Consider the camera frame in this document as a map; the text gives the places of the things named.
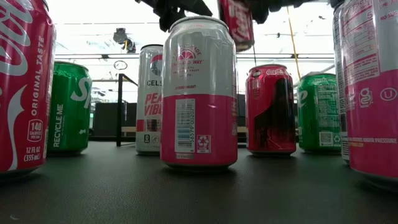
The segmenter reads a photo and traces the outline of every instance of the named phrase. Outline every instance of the coca-cola can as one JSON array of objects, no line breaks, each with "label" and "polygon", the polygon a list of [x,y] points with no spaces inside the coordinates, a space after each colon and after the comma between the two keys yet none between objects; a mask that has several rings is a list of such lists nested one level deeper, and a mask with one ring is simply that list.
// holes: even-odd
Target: coca-cola can
[{"label": "coca-cola can", "polygon": [[349,164],[398,190],[398,4],[345,1],[341,50]]},{"label": "coca-cola can", "polygon": [[249,50],[254,45],[253,20],[250,9],[239,0],[218,0],[220,19],[229,27],[236,51]]},{"label": "coca-cola can", "polygon": [[250,69],[246,80],[248,150],[283,156],[296,151],[292,77],[283,65]]},{"label": "coca-cola can", "polygon": [[164,46],[160,158],[189,170],[230,166],[238,158],[236,50],[226,24],[180,19]]},{"label": "coca-cola can", "polygon": [[45,162],[55,27],[43,0],[0,1],[0,176]]},{"label": "coca-cola can", "polygon": [[150,44],[139,55],[136,151],[159,155],[162,114],[163,45]]}]

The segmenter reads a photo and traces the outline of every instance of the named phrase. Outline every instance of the pink can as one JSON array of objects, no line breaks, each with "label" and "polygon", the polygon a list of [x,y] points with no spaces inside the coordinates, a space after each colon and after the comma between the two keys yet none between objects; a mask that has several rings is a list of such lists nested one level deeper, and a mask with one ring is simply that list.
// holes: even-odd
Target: pink can
[{"label": "pink can", "polygon": [[170,30],[160,158],[183,169],[228,167],[238,158],[234,42],[211,17],[183,18]]},{"label": "pink can", "polygon": [[398,183],[398,3],[346,1],[341,10],[350,166]]},{"label": "pink can", "polygon": [[0,175],[45,162],[55,28],[43,0],[0,1]]}]

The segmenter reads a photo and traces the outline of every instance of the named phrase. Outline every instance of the pink grapefruit logo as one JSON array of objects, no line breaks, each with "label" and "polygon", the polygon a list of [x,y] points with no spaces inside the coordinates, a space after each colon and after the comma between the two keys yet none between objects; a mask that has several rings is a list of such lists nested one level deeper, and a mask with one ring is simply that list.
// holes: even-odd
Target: pink grapefruit logo
[{"label": "pink grapefruit logo", "polygon": [[196,58],[195,53],[191,50],[182,50],[178,55],[177,60],[186,60],[186,59],[194,59]]}]

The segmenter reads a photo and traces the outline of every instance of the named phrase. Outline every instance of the can bottom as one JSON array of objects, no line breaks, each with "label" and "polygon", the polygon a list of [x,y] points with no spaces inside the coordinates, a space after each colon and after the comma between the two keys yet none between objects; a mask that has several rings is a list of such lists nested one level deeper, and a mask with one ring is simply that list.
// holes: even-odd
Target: can bottom
[{"label": "can bottom", "polygon": [[266,152],[266,151],[250,151],[251,154],[253,154],[254,156],[259,156],[259,157],[290,157],[290,155],[294,152],[294,151],[289,151],[289,152]]},{"label": "can bottom", "polygon": [[137,150],[137,154],[140,156],[159,156],[159,151],[139,151]]},{"label": "can bottom", "polygon": [[327,154],[327,155],[341,155],[341,149],[323,149],[323,148],[309,148],[309,147],[300,147],[306,153],[311,154]]},{"label": "can bottom", "polygon": [[187,164],[172,164],[166,162],[166,165],[168,165],[170,168],[182,172],[199,172],[199,173],[215,173],[215,172],[226,172],[228,171],[228,167],[231,164],[226,164],[226,165],[219,165],[219,166],[200,166],[200,165],[187,165]]},{"label": "can bottom", "polygon": [[40,166],[24,169],[24,170],[13,170],[8,172],[0,172],[0,182],[11,182],[19,179],[23,179],[28,176],[31,172],[39,168]]},{"label": "can bottom", "polygon": [[84,149],[74,149],[74,150],[56,150],[56,151],[47,151],[47,157],[73,157],[81,155]]},{"label": "can bottom", "polygon": [[362,172],[362,171],[359,171],[356,169],[353,169],[353,170],[364,175],[364,179],[368,184],[370,184],[374,187],[377,187],[379,189],[398,193],[398,178],[384,177],[384,176],[369,174],[369,173]]}]

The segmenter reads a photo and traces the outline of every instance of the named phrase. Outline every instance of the celsius can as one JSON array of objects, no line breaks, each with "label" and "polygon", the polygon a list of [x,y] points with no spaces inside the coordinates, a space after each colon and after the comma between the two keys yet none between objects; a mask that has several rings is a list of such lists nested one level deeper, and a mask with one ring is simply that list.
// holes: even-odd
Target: celsius can
[{"label": "celsius can", "polygon": [[161,159],[188,170],[235,163],[236,53],[227,26],[206,16],[180,19],[163,58]]},{"label": "celsius can", "polygon": [[298,138],[305,152],[340,153],[336,75],[311,72],[297,87]]},{"label": "celsius can", "polygon": [[236,44],[236,51],[249,50],[254,45],[251,11],[239,0],[218,0],[220,19],[229,27],[229,34]]},{"label": "celsius can", "polygon": [[162,58],[163,45],[151,44],[141,48],[136,132],[138,154],[159,155],[160,152]]},{"label": "celsius can", "polygon": [[42,0],[0,1],[0,9],[0,177],[7,178],[45,162],[55,27]]},{"label": "celsius can", "polygon": [[250,69],[246,80],[248,150],[282,156],[296,151],[292,77],[283,65]]},{"label": "celsius can", "polygon": [[88,69],[55,62],[49,122],[48,154],[78,154],[88,146],[91,110]]},{"label": "celsius can", "polygon": [[349,164],[398,189],[398,4],[352,0],[341,11]]},{"label": "celsius can", "polygon": [[346,99],[345,99],[345,78],[343,71],[343,61],[341,56],[341,10],[344,1],[339,0],[335,4],[335,13],[333,16],[333,40],[335,44],[335,68],[337,76],[338,89],[338,114],[340,117],[340,138],[341,138],[341,156],[343,160],[349,164],[349,147],[347,135],[347,120],[346,120]]}]

